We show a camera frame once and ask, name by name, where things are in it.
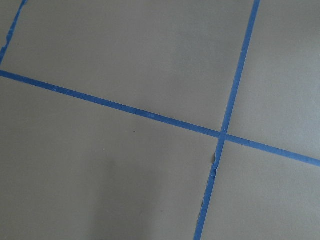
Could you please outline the crossing blue tape strip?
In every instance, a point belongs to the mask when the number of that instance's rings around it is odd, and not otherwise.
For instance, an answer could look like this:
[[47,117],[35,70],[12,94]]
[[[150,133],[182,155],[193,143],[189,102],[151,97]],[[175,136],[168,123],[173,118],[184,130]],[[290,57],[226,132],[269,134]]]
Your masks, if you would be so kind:
[[[77,99],[80,99],[80,100],[84,100],[84,101],[87,101],[87,102],[98,104],[98,105],[101,105],[101,106],[109,107],[109,108],[112,108],[112,109],[116,109],[116,110],[119,110],[119,111],[122,111],[122,112],[129,113],[129,114],[137,115],[137,116],[140,116],[140,117],[143,117],[143,118],[155,120],[155,121],[158,121],[158,122],[161,122],[161,123],[165,123],[165,124],[172,125],[172,126],[175,126],[175,127],[183,128],[183,129],[186,129],[186,130],[189,130],[189,131],[193,131],[193,132],[196,132],[196,133],[200,133],[200,134],[203,134],[203,135],[211,136],[211,137],[214,137],[214,138],[219,138],[220,135],[221,135],[221,133],[219,131],[216,131],[216,130],[213,130],[213,129],[209,129],[209,128],[206,128],[206,127],[194,125],[194,124],[187,123],[187,122],[184,122],[184,121],[180,121],[180,120],[177,120],[177,119],[174,119],[174,118],[170,118],[170,117],[166,117],[166,116],[159,115],[159,114],[156,114],[156,113],[152,113],[152,112],[149,112],[149,111],[141,110],[141,109],[138,109],[138,108],[135,108],[135,107],[123,105],[123,104],[120,104],[120,103],[117,103],[117,102],[113,102],[113,101],[109,101],[109,100],[106,100],[106,99],[102,99],[102,98],[99,98],[99,97],[95,97],[95,96],[92,96],[92,95],[88,95],[88,94],[85,94],[85,93],[74,91],[74,90],[71,90],[71,89],[68,89],[68,88],[56,86],[56,85],[49,84],[49,83],[46,83],[46,82],[43,82],[43,81],[31,79],[31,78],[28,78],[28,77],[25,77],[25,76],[21,76],[21,75],[17,75],[17,74],[14,74],[14,73],[11,73],[11,72],[7,72],[7,71],[4,71],[4,70],[0,71],[0,76],[4,77],[4,78],[7,78],[7,79],[10,79],[10,80],[14,80],[14,81],[17,81],[17,82],[21,82],[21,83],[24,83],[24,84],[35,86],[35,87],[38,87],[38,88],[41,88],[41,89],[49,90],[49,91],[52,91],[52,92],[56,92],[56,93],[59,93],[59,94],[63,94],[63,95],[66,95],[66,96],[70,96],[70,97],[73,97],[73,98],[77,98]],[[305,155],[301,155],[301,154],[298,154],[298,153],[295,153],[295,152],[291,152],[291,151],[287,151],[287,150],[284,150],[284,149],[276,148],[276,147],[273,147],[273,146],[270,146],[270,145],[266,145],[266,144],[263,144],[263,143],[259,143],[259,142],[256,142],[256,141],[244,139],[244,138],[237,137],[237,136],[234,136],[234,135],[230,135],[230,134],[226,135],[225,140],[228,141],[228,142],[232,142],[232,143],[235,143],[235,144],[238,144],[238,145],[242,145],[242,146],[248,147],[248,148],[257,149],[257,150],[260,150],[260,151],[263,151],[263,152],[267,152],[267,153],[270,153],[270,154],[282,156],[282,157],[285,157],[285,158],[289,158],[289,159],[292,159],[292,160],[300,161],[300,162],[303,162],[303,163],[306,163],[306,164],[310,164],[310,165],[314,165],[314,166],[317,166],[317,167],[320,165],[320,160],[319,159],[316,159],[316,158],[313,158],[313,157],[309,157],[309,156],[305,156]]]

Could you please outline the long blue tape strip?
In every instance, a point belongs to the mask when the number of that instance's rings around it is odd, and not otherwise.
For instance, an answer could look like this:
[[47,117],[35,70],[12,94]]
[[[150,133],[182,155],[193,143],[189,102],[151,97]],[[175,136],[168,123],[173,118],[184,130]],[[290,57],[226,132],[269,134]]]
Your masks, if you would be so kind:
[[194,240],[200,240],[202,238],[202,233],[203,233],[203,229],[205,226],[206,217],[208,214],[208,209],[210,206],[210,201],[211,201],[212,193],[213,193],[214,186],[215,186],[217,171],[218,171],[218,168],[220,165],[220,160],[222,157],[224,145],[225,145],[225,142],[227,139],[227,133],[229,130],[229,126],[230,126],[230,122],[231,122],[231,118],[232,118],[232,113],[233,113],[233,109],[235,106],[235,101],[237,98],[238,89],[240,86],[240,82],[241,82],[241,78],[242,78],[242,74],[243,74],[243,70],[244,70],[244,66],[245,66],[245,62],[246,62],[246,58],[247,58],[247,54],[248,54],[248,50],[249,50],[249,45],[250,45],[256,17],[257,17],[258,10],[259,10],[259,6],[260,6],[260,1],[254,0],[253,5],[252,5],[252,9],[250,12],[248,24],[247,24],[247,28],[246,28],[246,32],[245,32],[245,36],[244,36],[238,64],[237,64],[237,68],[235,71],[232,87],[230,90],[230,95],[229,95],[227,106],[225,109],[225,114],[224,114],[223,122],[221,125],[220,134],[218,137],[218,142],[217,142],[216,149],[215,149],[214,161],[213,161],[211,168],[210,168],[208,181],[207,181],[207,185],[205,188],[205,192],[204,192],[204,196],[203,196],[203,200],[202,200],[202,204],[201,204],[201,209],[200,209],[198,220],[196,223],[195,232],[193,235]]

